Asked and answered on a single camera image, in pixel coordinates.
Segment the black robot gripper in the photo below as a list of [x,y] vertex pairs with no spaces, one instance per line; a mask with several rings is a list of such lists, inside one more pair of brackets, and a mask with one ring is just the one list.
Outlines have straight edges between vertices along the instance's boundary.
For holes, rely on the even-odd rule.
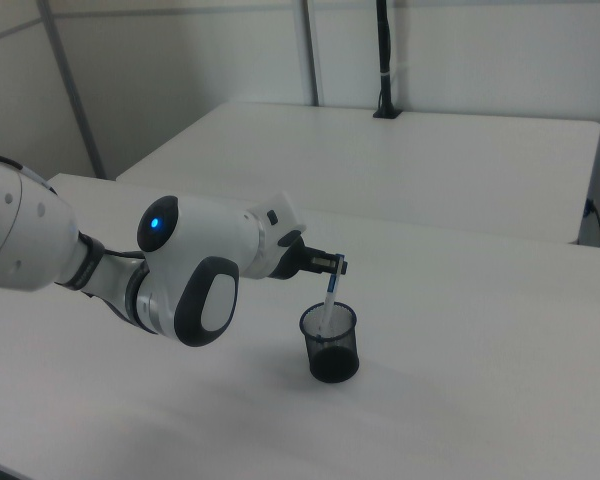
[[[298,229],[284,235],[278,242],[281,247],[286,247],[278,263],[278,278],[290,279],[299,271],[322,274],[337,274],[339,269],[339,255],[330,254],[323,250],[307,247]],[[348,262],[341,262],[341,275],[346,275]]]

